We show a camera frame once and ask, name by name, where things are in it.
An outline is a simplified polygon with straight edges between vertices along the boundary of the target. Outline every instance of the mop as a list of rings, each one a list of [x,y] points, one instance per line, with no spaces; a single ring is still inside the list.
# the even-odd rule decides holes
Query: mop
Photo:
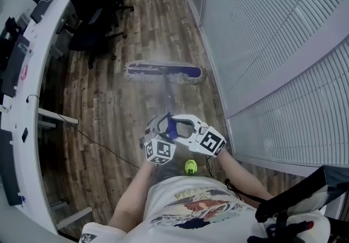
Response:
[[[127,63],[124,77],[135,81],[163,81],[166,78],[177,84],[199,84],[206,79],[206,71],[188,63],[136,61]]]
[[[124,77],[132,81],[161,81],[164,83],[164,100],[170,139],[178,137],[176,123],[171,120],[175,103],[169,82],[177,84],[199,84],[206,79],[206,71],[188,63],[181,62],[147,62],[136,61],[126,63]]]

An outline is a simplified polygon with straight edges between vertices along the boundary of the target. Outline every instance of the wooden floor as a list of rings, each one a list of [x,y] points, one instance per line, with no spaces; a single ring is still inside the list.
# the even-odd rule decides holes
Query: wooden floor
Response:
[[[77,118],[77,127],[88,137],[139,166],[145,156],[139,147],[139,138],[147,122],[165,112],[164,84],[126,80],[123,77],[125,63],[134,60],[189,62],[205,68],[208,77],[197,86],[171,85],[175,98],[173,113],[194,114],[226,136],[218,91],[186,0],[126,0],[125,4],[133,5],[135,11],[125,11],[116,29],[126,32],[128,38],[111,42],[116,61],[106,54],[97,58],[94,68],[89,70],[88,54],[71,52],[64,82],[63,114]],[[58,126],[47,135],[53,141],[45,145],[51,149],[51,158],[40,158],[47,196],[51,202],[63,197],[70,201],[67,209],[55,212],[56,220],[87,206],[93,208],[90,215],[62,230],[78,238],[83,225],[89,221],[107,224],[137,168],[92,143],[69,125]],[[178,153],[183,166],[184,161],[192,157],[187,150]],[[203,156],[194,158],[199,174],[208,176]],[[209,161],[214,176],[223,180],[225,176],[216,161]],[[275,195],[300,181],[297,177],[247,164],[244,167]]]

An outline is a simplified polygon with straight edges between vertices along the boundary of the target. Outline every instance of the person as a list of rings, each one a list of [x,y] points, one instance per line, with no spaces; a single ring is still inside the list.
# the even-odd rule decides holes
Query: person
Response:
[[[273,197],[227,150],[217,159],[235,188],[265,200]],[[255,219],[257,202],[243,196],[241,201],[212,178],[173,176],[176,171],[167,167],[160,167],[157,175],[163,180],[148,191],[156,165],[143,162],[108,225],[86,224],[80,242],[247,242],[251,235],[267,237]]]

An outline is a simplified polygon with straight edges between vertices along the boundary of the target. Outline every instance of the black strap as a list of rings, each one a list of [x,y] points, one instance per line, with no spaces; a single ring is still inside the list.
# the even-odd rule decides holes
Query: black strap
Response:
[[[240,193],[240,194],[242,194],[242,195],[244,195],[244,196],[246,196],[246,197],[252,199],[253,201],[256,201],[256,202],[259,202],[259,203],[266,202],[266,200],[263,199],[263,198],[251,196],[251,195],[249,195],[249,194],[247,194],[247,193],[244,193],[244,192],[238,190],[237,188],[235,188],[235,187],[233,186],[233,184],[230,183],[230,180],[229,180],[228,178],[225,179],[224,184],[227,186],[227,189],[228,189],[228,190],[233,191],[233,192],[235,192],[235,193]]]

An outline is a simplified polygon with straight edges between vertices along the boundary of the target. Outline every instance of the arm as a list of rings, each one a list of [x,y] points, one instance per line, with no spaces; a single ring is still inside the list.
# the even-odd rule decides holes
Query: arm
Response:
[[[121,196],[108,226],[129,232],[137,225],[144,212],[150,177],[154,164],[143,162],[131,184]]]
[[[265,200],[273,198],[273,196],[267,192],[262,183],[244,169],[229,153],[223,149],[217,156],[219,163],[221,164],[225,174],[230,179],[231,184],[240,191],[247,193],[248,195],[263,198]],[[259,203],[252,201],[246,196],[241,196],[244,201],[251,206],[257,208]]]

